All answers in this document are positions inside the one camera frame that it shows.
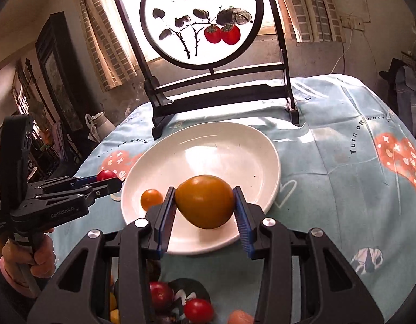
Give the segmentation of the person's left hand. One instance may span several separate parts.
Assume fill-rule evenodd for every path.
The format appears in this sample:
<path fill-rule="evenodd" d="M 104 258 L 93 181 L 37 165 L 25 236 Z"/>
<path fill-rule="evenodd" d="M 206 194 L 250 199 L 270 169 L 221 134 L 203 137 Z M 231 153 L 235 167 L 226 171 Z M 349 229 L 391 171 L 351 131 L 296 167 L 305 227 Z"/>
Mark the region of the person's left hand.
<path fill-rule="evenodd" d="M 47 234 L 43 234 L 40 246 L 33 255 L 27 249 L 9 240 L 2 249 L 0 271 L 13 289 L 26 297 L 33 298 L 34 295 L 19 266 L 29 265 L 30 273 L 34 278 L 48 279 L 55 272 L 55 260 L 53 241 Z"/>

